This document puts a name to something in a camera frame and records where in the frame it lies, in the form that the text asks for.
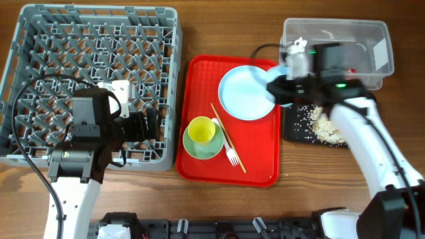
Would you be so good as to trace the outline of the light blue plate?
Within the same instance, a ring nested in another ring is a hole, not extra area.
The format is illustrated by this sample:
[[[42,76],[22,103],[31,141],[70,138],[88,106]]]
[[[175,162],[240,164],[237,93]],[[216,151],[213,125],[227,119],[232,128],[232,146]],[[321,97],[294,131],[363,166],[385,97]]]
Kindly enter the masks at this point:
[[[234,118],[258,120],[275,107],[275,103],[267,99],[269,81],[267,72],[257,66],[237,66],[222,77],[218,86],[219,102]]]

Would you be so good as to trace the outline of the green saucer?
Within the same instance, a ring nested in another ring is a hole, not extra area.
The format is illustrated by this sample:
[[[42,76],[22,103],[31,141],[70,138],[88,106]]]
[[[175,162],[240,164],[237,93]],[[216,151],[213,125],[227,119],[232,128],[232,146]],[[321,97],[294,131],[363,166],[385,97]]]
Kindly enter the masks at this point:
[[[206,160],[218,155],[224,145],[224,133],[217,123],[214,126],[215,135],[208,145],[199,145],[195,143],[189,137],[188,128],[185,129],[183,134],[183,147],[190,156],[195,159]]]

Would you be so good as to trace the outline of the black plastic tray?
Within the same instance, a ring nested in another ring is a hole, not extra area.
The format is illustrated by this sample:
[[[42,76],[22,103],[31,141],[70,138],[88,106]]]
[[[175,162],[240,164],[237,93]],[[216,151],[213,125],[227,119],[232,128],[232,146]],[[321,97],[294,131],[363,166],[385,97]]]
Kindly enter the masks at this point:
[[[310,143],[347,149],[346,143],[329,143],[319,139],[313,132],[310,115],[316,108],[316,105],[303,104],[292,104],[290,107],[282,108],[282,137],[293,143]]]

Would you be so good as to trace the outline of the red sauce packet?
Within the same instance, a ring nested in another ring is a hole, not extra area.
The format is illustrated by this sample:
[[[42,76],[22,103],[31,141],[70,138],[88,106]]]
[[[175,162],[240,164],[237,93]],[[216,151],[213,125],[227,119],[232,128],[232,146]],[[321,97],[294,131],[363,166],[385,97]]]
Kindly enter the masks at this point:
[[[349,74],[354,74],[354,73],[356,73],[356,70],[354,68],[349,68],[349,69],[346,70],[346,72],[349,73]]]

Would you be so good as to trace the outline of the clear plastic bin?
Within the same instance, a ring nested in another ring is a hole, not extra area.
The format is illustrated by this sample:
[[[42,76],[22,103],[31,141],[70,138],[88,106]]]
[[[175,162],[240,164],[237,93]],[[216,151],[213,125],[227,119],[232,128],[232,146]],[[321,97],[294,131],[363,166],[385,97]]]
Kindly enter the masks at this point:
[[[348,79],[360,79],[368,90],[382,87],[383,78],[394,73],[390,35],[385,22],[355,19],[288,18],[284,21],[280,43],[294,44],[302,37],[305,50],[313,45],[339,42],[343,46],[343,64],[356,73]]]

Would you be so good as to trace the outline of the grey dishwasher rack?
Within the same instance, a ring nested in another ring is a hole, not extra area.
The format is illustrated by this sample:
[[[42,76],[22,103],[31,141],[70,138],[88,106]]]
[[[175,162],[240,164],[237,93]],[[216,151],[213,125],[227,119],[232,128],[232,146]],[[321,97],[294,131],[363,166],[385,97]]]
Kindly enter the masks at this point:
[[[1,66],[1,162],[27,163],[12,133],[37,167],[65,137],[71,98],[81,85],[129,80],[129,113],[155,108],[160,138],[125,143],[115,169],[166,171],[174,161],[175,102],[183,33],[171,7],[25,5]]]

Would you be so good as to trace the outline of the white plastic fork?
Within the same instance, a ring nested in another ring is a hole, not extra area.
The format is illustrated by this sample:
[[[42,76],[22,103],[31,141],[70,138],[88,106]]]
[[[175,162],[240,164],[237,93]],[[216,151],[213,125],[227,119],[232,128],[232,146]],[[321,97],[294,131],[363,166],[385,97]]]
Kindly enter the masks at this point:
[[[220,128],[221,128],[221,130],[222,130],[222,132],[223,133],[225,133],[224,132],[224,128],[223,128],[223,126],[221,126],[221,123],[219,122],[219,120],[217,119],[217,118],[213,118],[212,119],[212,121],[214,122],[214,123],[216,123],[217,125],[219,125],[220,126]],[[229,143],[228,143],[228,140],[227,140],[227,137],[225,136],[224,137],[224,148],[225,148],[225,151],[226,151],[226,156],[228,157],[228,159],[229,159],[229,161],[230,161],[230,163],[232,164],[232,166],[236,166],[236,165],[238,165],[239,164],[239,162],[238,162],[238,159],[237,159],[237,157],[236,157],[236,152],[235,152],[235,150],[229,145]]]

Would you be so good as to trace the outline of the wooden chopstick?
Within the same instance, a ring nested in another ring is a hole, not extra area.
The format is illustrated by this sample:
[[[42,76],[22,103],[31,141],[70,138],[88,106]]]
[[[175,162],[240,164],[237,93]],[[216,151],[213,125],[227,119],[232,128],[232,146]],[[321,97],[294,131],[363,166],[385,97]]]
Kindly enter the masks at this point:
[[[243,171],[243,173],[244,174],[246,174],[247,173],[247,170],[246,170],[246,168],[245,168],[245,166],[244,166],[244,164],[243,164],[243,162],[241,161],[241,159],[240,159],[240,157],[239,157],[239,155],[238,155],[238,153],[237,153],[237,151],[236,151],[236,149],[235,149],[235,147],[234,147],[234,145],[233,145],[233,142],[232,142],[232,140],[231,140],[231,138],[230,138],[230,136],[229,136],[229,134],[228,134],[228,132],[227,132],[227,130],[226,130],[226,128],[225,128],[225,126],[224,126],[224,124],[223,124],[223,122],[222,122],[222,120],[221,120],[221,118],[220,118],[220,116],[219,116],[219,114],[218,114],[218,112],[217,112],[217,110],[216,110],[216,108],[215,108],[215,106],[213,105],[213,103],[211,103],[211,108],[212,108],[212,110],[213,110],[213,112],[214,112],[214,114],[215,114],[215,116],[216,116],[216,118],[219,120],[219,122],[221,123],[221,126],[223,126],[223,128],[224,128],[224,135],[227,137],[227,140],[228,140],[228,143],[229,143],[229,145],[235,150],[235,152],[236,152],[236,157],[237,157],[237,159],[238,159],[238,162],[239,162],[239,165],[240,165],[240,167],[241,167],[241,169],[242,169],[242,171]]]

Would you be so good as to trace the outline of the light blue bowl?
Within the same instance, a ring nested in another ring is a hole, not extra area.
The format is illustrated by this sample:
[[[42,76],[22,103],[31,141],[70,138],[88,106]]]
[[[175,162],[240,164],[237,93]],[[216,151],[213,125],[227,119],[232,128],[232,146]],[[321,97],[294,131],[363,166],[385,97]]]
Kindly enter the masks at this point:
[[[273,103],[271,101],[271,95],[268,93],[268,91],[266,90],[266,84],[271,82],[272,80],[274,80],[275,78],[279,77],[279,76],[283,76],[286,75],[286,79],[287,79],[287,73],[288,73],[288,68],[284,65],[279,65],[279,66],[274,66],[271,67],[270,69],[268,69],[267,71],[265,71],[264,75],[261,77],[261,82],[263,84],[264,90],[265,90],[265,97],[266,99]],[[283,108],[287,108],[289,106],[291,106],[292,104],[288,104],[288,105],[279,105]]]

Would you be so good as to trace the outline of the white napkin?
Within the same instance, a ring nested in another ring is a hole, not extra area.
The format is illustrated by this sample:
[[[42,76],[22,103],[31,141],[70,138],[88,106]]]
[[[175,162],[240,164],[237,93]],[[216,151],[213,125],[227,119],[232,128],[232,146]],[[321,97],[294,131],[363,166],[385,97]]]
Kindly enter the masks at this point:
[[[300,50],[300,51],[304,51],[305,50],[305,46],[307,44],[307,40],[303,39],[302,37],[298,38],[297,40],[295,40],[294,42],[294,46]]]

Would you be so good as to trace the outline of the yellow cup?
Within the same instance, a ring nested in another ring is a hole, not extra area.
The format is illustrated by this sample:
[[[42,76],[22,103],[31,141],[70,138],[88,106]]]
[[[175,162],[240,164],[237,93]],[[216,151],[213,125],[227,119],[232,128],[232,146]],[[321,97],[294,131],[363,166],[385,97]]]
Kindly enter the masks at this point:
[[[215,124],[206,116],[196,117],[189,123],[188,134],[195,143],[206,145],[215,135]]]

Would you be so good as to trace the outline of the food scraps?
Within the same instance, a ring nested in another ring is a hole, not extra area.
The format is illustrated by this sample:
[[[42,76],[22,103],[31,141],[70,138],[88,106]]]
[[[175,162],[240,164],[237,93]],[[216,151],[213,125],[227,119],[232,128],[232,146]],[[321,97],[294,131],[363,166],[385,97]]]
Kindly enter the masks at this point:
[[[314,109],[313,113],[310,115],[310,118],[313,122],[313,132],[318,136],[319,139],[329,143],[346,143],[345,138],[328,119],[322,107],[317,106],[317,108]]]

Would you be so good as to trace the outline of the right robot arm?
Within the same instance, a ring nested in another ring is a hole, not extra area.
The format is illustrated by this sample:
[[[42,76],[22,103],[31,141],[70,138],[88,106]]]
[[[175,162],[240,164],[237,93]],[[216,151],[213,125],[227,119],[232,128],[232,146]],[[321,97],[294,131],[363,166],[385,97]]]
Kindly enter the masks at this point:
[[[377,104],[359,79],[347,79],[343,47],[316,44],[308,62],[302,43],[281,48],[285,65],[268,80],[272,102],[317,104],[340,131],[369,188],[361,213],[319,213],[327,238],[423,238],[424,177],[407,161],[384,126]]]

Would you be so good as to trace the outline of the red plastic tray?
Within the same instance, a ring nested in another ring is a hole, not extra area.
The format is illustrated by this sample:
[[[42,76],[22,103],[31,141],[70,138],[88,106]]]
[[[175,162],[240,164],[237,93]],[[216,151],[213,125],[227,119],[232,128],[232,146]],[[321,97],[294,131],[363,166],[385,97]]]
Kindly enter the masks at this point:
[[[218,99],[221,78],[248,58],[198,55],[187,72],[181,129],[197,116],[220,116],[242,165],[232,166],[224,151],[210,159],[195,159],[180,142],[175,166],[182,178],[210,183],[270,187],[280,174],[281,109],[274,106],[262,119],[243,121],[225,112]]]

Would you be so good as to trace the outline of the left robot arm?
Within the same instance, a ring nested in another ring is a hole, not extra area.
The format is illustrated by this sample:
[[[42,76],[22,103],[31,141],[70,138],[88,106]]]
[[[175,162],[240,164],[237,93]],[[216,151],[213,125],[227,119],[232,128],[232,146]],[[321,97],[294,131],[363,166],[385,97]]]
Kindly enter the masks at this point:
[[[148,108],[123,118],[110,111],[116,96],[105,88],[75,91],[71,138],[48,156],[48,177],[58,201],[50,201],[45,238],[86,238],[92,211],[112,153],[125,142],[159,139],[161,112]]]

